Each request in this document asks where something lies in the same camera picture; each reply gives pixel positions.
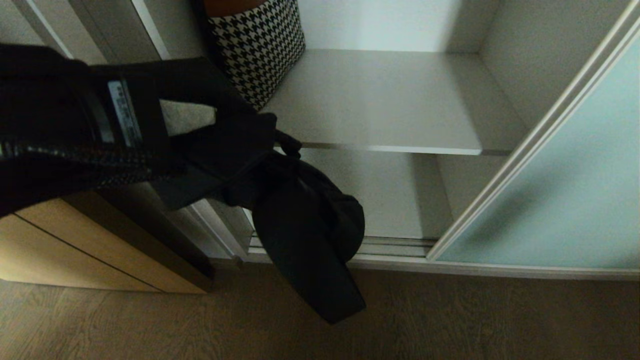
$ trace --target black bag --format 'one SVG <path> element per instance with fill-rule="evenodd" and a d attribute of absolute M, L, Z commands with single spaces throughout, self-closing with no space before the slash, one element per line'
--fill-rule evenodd
<path fill-rule="evenodd" d="M 274 264 L 328 322 L 365 307 L 345 266 L 364 237 L 362 207 L 300 161 L 275 115 L 257 114 L 206 59 L 88 67 L 44 47 L 0 54 L 0 216 L 160 178 L 152 185 L 169 208 L 213 197 L 252 209 Z M 127 93 L 109 93 L 112 81 Z M 214 106 L 216 123 L 168 138 L 158 97 Z"/>

